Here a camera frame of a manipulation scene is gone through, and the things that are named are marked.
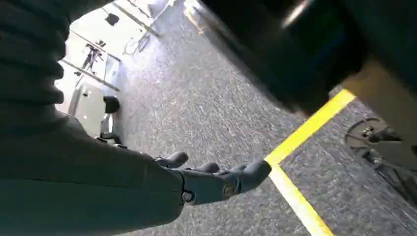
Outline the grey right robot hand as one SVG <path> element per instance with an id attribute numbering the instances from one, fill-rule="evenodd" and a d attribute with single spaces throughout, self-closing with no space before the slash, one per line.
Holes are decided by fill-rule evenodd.
<path id="1" fill-rule="evenodd" d="M 226 201 L 269 175 L 260 159 L 219 170 L 168 164 L 89 136 L 70 117 L 1 125 L 0 233 L 105 236 L 175 221 L 185 205 Z"/>

